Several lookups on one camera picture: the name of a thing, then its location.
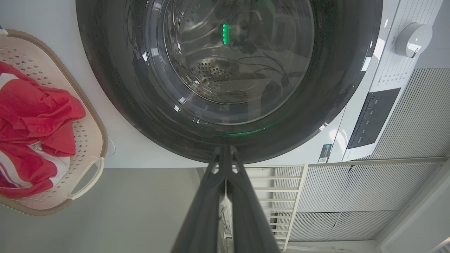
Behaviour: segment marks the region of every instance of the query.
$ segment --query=label sticker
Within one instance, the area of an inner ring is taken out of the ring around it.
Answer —
[[[320,152],[320,158],[317,163],[327,163],[330,157],[332,144],[326,144],[322,147],[322,152]]]

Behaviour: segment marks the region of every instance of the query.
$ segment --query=black display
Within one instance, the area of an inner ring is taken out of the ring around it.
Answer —
[[[348,149],[375,143],[400,92],[400,88],[369,92]]]

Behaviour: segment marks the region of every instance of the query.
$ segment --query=qr code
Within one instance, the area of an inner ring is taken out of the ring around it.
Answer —
[[[321,158],[319,158],[318,163],[326,163],[327,160],[328,160],[328,157],[321,157]]]

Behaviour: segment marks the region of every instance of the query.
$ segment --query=green indicator light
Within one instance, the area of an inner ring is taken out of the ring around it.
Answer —
[[[230,37],[229,37],[229,31],[230,31],[230,26],[227,24],[223,25],[223,29],[222,29],[222,38],[224,41],[224,45],[228,44],[230,41]]]
[[[227,134],[227,135],[228,135],[228,136],[234,136],[234,137],[236,137],[236,136],[246,136],[246,135],[249,135],[249,134],[257,133],[257,132],[262,131],[262,130],[264,130],[264,129],[266,129],[266,128],[267,128],[267,127],[263,127],[263,128],[261,128],[261,129],[254,130],[254,131],[250,131],[250,132],[234,133],[234,134]]]

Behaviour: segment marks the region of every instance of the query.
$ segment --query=dial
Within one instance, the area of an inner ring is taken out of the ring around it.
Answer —
[[[395,52],[401,56],[414,58],[427,48],[432,36],[431,26],[412,23],[405,27],[398,36]]]

